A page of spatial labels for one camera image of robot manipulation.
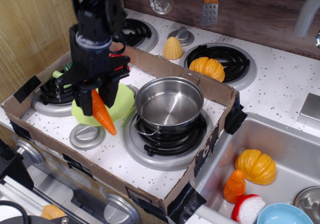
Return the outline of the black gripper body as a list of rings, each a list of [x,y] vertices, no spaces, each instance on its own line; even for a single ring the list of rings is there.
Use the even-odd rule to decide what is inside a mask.
[[[78,25],[69,29],[72,67],[56,79],[57,96],[63,97],[64,85],[71,84],[73,95],[79,90],[98,89],[106,79],[120,79],[129,75],[128,70],[112,71],[114,63],[109,54],[122,54],[126,48],[123,32],[109,33],[91,29],[86,38]]]

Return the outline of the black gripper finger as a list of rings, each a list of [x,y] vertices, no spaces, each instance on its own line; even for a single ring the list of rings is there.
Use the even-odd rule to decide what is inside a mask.
[[[81,89],[74,94],[75,103],[77,107],[81,108],[85,116],[91,116],[93,114],[91,93],[91,90]]]
[[[98,88],[98,93],[104,102],[104,104],[111,108],[116,100],[119,86],[119,79],[106,79],[102,82],[102,85]]]

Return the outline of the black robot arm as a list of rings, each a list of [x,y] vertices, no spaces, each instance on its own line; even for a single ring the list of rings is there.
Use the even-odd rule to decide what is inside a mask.
[[[69,29],[72,66],[55,81],[57,98],[64,97],[64,86],[70,84],[77,106],[91,116],[92,91],[98,90],[103,104],[112,107],[120,79],[129,75],[125,47],[110,50],[113,36],[118,36],[122,45],[126,43],[122,28],[127,13],[121,0],[71,1],[77,17],[77,24]]]

